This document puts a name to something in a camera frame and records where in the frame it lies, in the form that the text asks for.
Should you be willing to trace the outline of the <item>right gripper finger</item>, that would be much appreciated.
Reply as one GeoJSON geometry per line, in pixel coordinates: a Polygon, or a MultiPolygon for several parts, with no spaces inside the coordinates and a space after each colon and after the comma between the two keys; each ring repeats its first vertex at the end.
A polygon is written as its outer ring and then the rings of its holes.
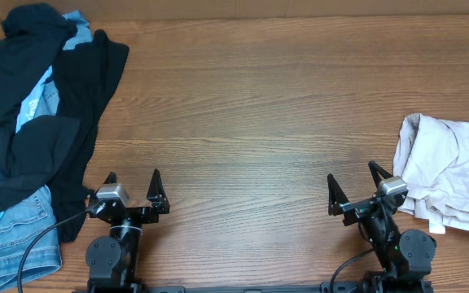
{"type": "Polygon", "coordinates": [[[374,180],[375,186],[379,188],[380,183],[392,177],[392,174],[382,168],[379,164],[375,161],[371,160],[368,162],[368,167],[370,169],[370,173],[374,180]]]}
{"type": "Polygon", "coordinates": [[[328,213],[331,216],[342,214],[343,207],[349,205],[347,196],[331,173],[327,175],[327,185],[329,190],[328,213]]]}

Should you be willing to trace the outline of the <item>black t-shirt white letters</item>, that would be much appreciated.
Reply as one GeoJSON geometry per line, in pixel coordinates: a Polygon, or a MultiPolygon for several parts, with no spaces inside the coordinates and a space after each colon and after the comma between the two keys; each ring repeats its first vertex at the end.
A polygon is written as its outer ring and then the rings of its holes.
{"type": "Polygon", "coordinates": [[[0,212],[28,198],[59,170],[80,121],[39,116],[18,128],[21,103],[77,31],[47,4],[17,7],[0,40],[0,212]]]}

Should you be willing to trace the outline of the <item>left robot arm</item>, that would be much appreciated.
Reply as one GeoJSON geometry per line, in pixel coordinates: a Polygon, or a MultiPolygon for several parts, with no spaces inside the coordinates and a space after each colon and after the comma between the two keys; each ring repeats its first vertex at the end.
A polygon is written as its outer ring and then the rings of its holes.
{"type": "Polygon", "coordinates": [[[89,201],[89,215],[110,225],[109,235],[95,239],[86,249],[90,269],[88,292],[148,292],[136,277],[142,227],[168,214],[170,203],[160,171],[155,169],[147,191],[148,206],[128,207],[129,196],[111,172],[89,201]]]}

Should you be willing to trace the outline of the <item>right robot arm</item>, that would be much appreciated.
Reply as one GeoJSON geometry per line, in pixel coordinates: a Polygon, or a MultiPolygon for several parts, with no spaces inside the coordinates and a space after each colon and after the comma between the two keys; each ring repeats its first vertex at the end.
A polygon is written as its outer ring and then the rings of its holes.
{"type": "Polygon", "coordinates": [[[401,232],[393,220],[405,202],[408,187],[405,181],[380,167],[368,163],[376,192],[369,199],[351,203],[332,174],[327,175],[329,190],[328,214],[342,215],[346,226],[356,224],[370,249],[346,260],[320,286],[322,292],[432,292],[432,283],[425,277],[432,271],[436,240],[422,230],[401,232]],[[375,253],[380,271],[367,272],[359,281],[338,282],[340,272],[362,257],[375,253]]]}

